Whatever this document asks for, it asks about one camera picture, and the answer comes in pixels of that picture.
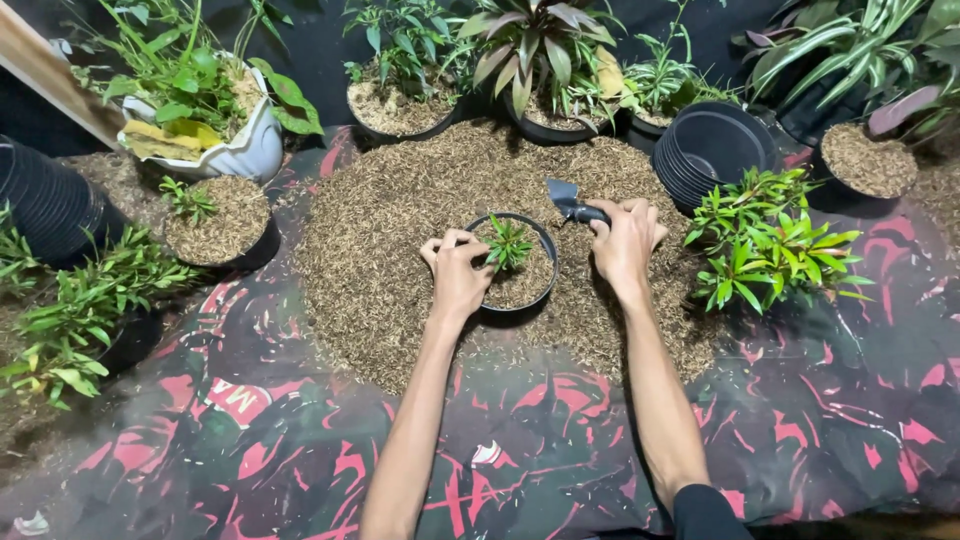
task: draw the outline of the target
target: wooden plank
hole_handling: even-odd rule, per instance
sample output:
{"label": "wooden plank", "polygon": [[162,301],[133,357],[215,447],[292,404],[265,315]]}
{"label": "wooden plank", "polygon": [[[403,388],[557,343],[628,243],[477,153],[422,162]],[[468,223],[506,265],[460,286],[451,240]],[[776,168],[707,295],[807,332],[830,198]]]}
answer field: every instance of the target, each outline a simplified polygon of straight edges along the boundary
{"label": "wooden plank", "polygon": [[104,144],[114,150],[120,148],[116,140],[124,126],[120,110],[102,106],[98,96],[80,88],[70,73],[70,64],[54,55],[50,43],[3,0],[0,65]]}

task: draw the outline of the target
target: stacked black pots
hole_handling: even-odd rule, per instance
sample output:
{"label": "stacked black pots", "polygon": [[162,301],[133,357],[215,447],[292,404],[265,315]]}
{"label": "stacked black pots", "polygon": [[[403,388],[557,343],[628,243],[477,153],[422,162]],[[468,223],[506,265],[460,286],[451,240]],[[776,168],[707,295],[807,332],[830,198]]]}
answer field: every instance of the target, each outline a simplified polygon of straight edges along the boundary
{"label": "stacked black pots", "polygon": [[779,161],[766,126],[735,105],[713,101],[681,110],[653,155],[667,193],[687,211],[718,185],[740,184],[745,170],[777,170]]}
{"label": "stacked black pots", "polygon": [[[34,257],[69,268],[123,234],[127,218],[76,171],[0,135],[0,204]],[[87,237],[89,232],[93,242]]]}

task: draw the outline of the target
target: black sleeve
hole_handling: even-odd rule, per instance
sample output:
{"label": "black sleeve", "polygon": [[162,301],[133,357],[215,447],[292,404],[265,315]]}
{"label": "black sleeve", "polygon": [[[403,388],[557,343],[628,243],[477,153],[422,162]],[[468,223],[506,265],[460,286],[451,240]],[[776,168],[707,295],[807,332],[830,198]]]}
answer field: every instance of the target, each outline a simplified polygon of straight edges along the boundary
{"label": "black sleeve", "polygon": [[673,500],[677,540],[753,540],[733,515],[727,498],[708,485],[683,487]]}

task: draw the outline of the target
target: small trowel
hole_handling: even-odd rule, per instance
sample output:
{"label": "small trowel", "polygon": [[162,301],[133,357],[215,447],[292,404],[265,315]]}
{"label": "small trowel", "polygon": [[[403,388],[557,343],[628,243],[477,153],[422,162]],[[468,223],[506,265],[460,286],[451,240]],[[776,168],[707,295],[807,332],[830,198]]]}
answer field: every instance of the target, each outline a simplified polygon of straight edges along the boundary
{"label": "small trowel", "polygon": [[557,180],[555,178],[546,179],[546,188],[550,193],[550,200],[560,209],[560,214],[564,217],[564,223],[567,221],[576,221],[577,223],[589,223],[591,219],[599,219],[611,224],[610,217],[601,209],[585,205],[583,201],[577,200],[576,184]]}

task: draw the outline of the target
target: black plastic pot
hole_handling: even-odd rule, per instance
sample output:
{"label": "black plastic pot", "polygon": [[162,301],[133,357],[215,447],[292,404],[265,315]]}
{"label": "black plastic pot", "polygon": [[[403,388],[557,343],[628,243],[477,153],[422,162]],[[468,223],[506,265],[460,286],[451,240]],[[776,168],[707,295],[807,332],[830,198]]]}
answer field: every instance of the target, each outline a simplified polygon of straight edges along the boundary
{"label": "black plastic pot", "polygon": [[788,135],[806,146],[817,146],[824,134],[837,124],[850,122],[863,116],[870,87],[859,83],[832,104],[817,109],[827,94],[844,77],[847,71],[834,71],[801,93],[790,105],[777,112],[777,119]]}
{"label": "black plastic pot", "polygon": [[155,309],[138,306],[118,323],[120,332],[97,359],[113,379],[150,356],[163,335],[163,317]]}
{"label": "black plastic pot", "polygon": [[627,144],[636,148],[647,156],[653,156],[654,146],[657,141],[666,133],[667,127],[660,127],[650,122],[640,119],[639,116],[628,110],[624,110],[626,116],[624,120],[628,121]]}
{"label": "black plastic pot", "polygon": [[[537,223],[533,219],[530,219],[529,217],[523,214],[514,213],[514,212],[494,212],[493,215],[496,216],[497,218],[510,218],[510,219],[515,219],[516,221],[523,222],[526,225],[529,225],[531,229],[533,229],[534,231],[537,232],[537,234],[540,235],[540,245],[543,247],[544,250],[546,250],[546,254],[553,260],[553,278],[550,279],[550,284],[547,285],[545,289],[543,289],[543,291],[537,296],[537,298],[535,298],[533,301],[531,301],[528,304],[525,304],[520,307],[496,307],[496,306],[491,306],[490,304],[487,304],[485,302],[482,305],[482,307],[484,309],[488,309],[490,311],[496,311],[498,313],[517,313],[520,311],[525,311],[526,309],[530,309],[532,307],[537,307],[546,300],[547,296],[549,296],[550,291],[553,289],[553,284],[557,282],[557,276],[560,274],[560,258],[557,255],[557,244],[554,243],[553,237],[550,236],[550,233],[548,233],[541,224]],[[488,215],[477,218],[472,223],[464,227],[464,230],[473,231],[474,229],[479,227],[481,223],[489,220],[490,220],[490,217]]]}
{"label": "black plastic pot", "polygon": [[268,262],[273,260],[276,252],[279,251],[280,243],[282,242],[283,234],[280,233],[280,228],[276,225],[274,213],[270,212],[270,219],[267,220],[267,227],[263,230],[263,234],[261,234],[260,238],[257,239],[253,245],[242,255],[230,260],[225,260],[224,262],[207,264],[199,264],[185,258],[181,258],[180,260],[186,262],[187,264],[201,266],[203,268],[221,268],[227,270],[240,270],[242,272],[252,272],[253,270],[259,270],[260,268],[263,268]]}
{"label": "black plastic pot", "polygon": [[[129,220],[76,171],[0,135],[0,201],[34,256],[70,268],[119,240]],[[90,242],[84,233],[92,233]]]}
{"label": "black plastic pot", "polygon": [[759,120],[729,103],[703,102],[677,114],[657,142],[653,166],[678,206],[697,208],[717,185],[740,184],[745,170],[778,170],[780,157]]}
{"label": "black plastic pot", "polygon": [[823,181],[823,185],[806,194],[806,200],[813,209],[860,219],[873,219],[890,215],[900,203],[901,197],[885,199],[867,195],[837,178],[824,161],[819,144],[813,149],[810,164],[813,180]]}
{"label": "black plastic pot", "polygon": [[[576,144],[578,142],[584,142],[585,140],[590,140],[598,135],[594,130],[583,127],[579,130],[558,130],[556,128],[548,128],[537,122],[534,122],[530,118],[527,118],[524,115],[522,118],[516,116],[516,111],[514,110],[514,105],[512,98],[510,97],[509,92],[502,92],[501,103],[503,107],[507,110],[507,114],[510,115],[510,118],[516,124],[516,128],[520,131],[520,134],[523,135],[523,138],[538,144],[540,146],[557,146],[559,144]],[[605,120],[597,125],[597,131],[603,133],[610,126],[610,120]]]}
{"label": "black plastic pot", "polygon": [[457,116],[458,116],[458,114],[459,114],[459,112],[460,112],[460,104],[461,104],[461,101],[463,101],[463,100],[458,100],[458,101],[457,101],[457,104],[453,107],[453,110],[450,111],[450,114],[448,114],[447,116],[445,116],[444,119],[441,120],[437,125],[435,125],[435,126],[432,127],[432,128],[429,128],[429,129],[426,129],[426,130],[423,130],[423,131],[421,131],[421,132],[417,132],[417,133],[411,134],[411,135],[391,135],[391,134],[385,134],[385,133],[383,133],[383,132],[379,132],[379,131],[375,130],[374,128],[368,126],[367,124],[364,124],[364,123],[363,123],[363,120],[361,120],[361,119],[353,112],[353,106],[350,104],[349,99],[347,99],[347,105],[350,107],[350,114],[353,114],[353,119],[356,120],[357,126],[360,127],[360,129],[363,131],[364,135],[366,135],[367,137],[369,137],[370,140],[373,142],[373,144],[380,146],[380,145],[384,145],[384,144],[397,144],[397,143],[403,142],[403,141],[405,141],[405,140],[413,140],[413,141],[417,141],[417,142],[423,142],[423,141],[425,141],[425,140],[427,140],[427,139],[429,139],[429,138],[433,138],[433,137],[435,137],[435,136],[443,133],[444,130],[445,130],[446,128],[449,128],[450,125],[453,124],[453,122],[456,120],[456,118],[457,118]]}

